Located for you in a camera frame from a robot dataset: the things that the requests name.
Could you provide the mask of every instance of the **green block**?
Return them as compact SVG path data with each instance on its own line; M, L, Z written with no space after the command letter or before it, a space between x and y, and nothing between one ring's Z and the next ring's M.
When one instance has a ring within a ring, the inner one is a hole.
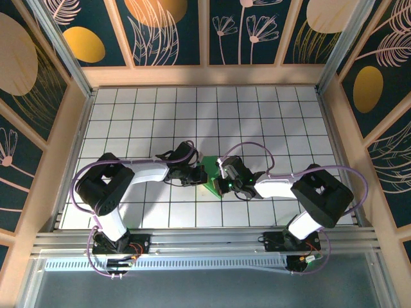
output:
M211 191L219 200L221 196L218 194L218 191L214 188L213 181L220 175L216 161L218 156L204 156L200 165L204 166L205 172L208 174L208 182L203 184L205 188Z

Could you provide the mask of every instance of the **yellow circle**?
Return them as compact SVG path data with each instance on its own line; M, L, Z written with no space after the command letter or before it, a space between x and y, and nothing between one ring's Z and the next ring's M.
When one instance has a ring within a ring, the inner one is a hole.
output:
M187 12L187 0L125 0L125 4L135 19L146 26L156 28L168 24L167 19L160 14L159 5L164 10L166 18L166 11L170 12L175 23L178 23Z
M25 95L37 79L35 44L17 21L3 13L0 29L0 89L11 95Z
M104 44L94 32L83 27L72 27L65 30L63 36L77 59L95 63L104 58Z
M341 32L359 1L362 0L310 0L307 6L308 25L319 33Z
M373 66L364 67L355 78L354 106L363 114L370 112L378 103L383 92L382 73Z

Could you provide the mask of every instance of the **ventilated metal strip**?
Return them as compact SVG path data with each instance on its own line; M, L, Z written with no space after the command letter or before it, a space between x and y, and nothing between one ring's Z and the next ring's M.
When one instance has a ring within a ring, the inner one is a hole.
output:
M94 261L93 264L103 270L105 262ZM286 265L283 255L255 256L255 257L161 257L140 258L133 265L132 270L216 270L249 267L282 268ZM44 267L45 271L92 271L87 258L59 258L49 259Z

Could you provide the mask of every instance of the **flower illustration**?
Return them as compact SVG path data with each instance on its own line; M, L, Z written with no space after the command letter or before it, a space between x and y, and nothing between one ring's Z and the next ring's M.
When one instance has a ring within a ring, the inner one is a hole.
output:
M3 127L0 128L0 167L12 167L21 173L34 178L34 175L13 165L13 155L17 146L17 139L18 135L14 130L10 130L7 135L6 130ZM27 193L30 191L29 189L10 182L4 178L0 178L0 182Z
M245 8L250 8L252 6L273 5L279 4L281 2L283 2L283 0L240 0L240 4L243 8L241 9L240 31L238 34L238 64L241 64L241 38L243 33L243 20Z
M221 17L219 16L213 17L213 25L214 29L217 31L218 41L220 42L220 52L221 52L221 59L223 60L223 64L225 65L225 59L223 54L223 46L221 43L221 37L224 35L230 35L238 32L238 28L234 27L235 22L232 19L232 16Z
M281 2L283 2L283 0L240 0L240 3L244 8L250 8L251 6L273 5Z
M274 31L277 28L275 16L261 16L256 23L256 16L247 17L247 31L249 32L251 42L250 64L252 64L252 51L254 44L259 42L267 42L276 40L279 37L279 32Z

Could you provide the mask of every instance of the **white grid mat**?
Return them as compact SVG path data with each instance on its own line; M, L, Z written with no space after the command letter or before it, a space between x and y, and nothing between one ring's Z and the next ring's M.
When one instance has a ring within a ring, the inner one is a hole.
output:
M244 141L264 144L275 156L274 173L300 171L313 162L335 164L313 87L186 87L99 90L76 170L106 152L152 157L187 139L204 155L223 155ZM231 155L243 157L253 172L268 167L258 147L239 147ZM339 178L338 171L331 173ZM132 186L120 205L129 228L285 226L301 210L295 200L247 202L230 192L220 201L203 186L162 182ZM60 228L91 223L67 199ZM344 216L339 224L353 220Z

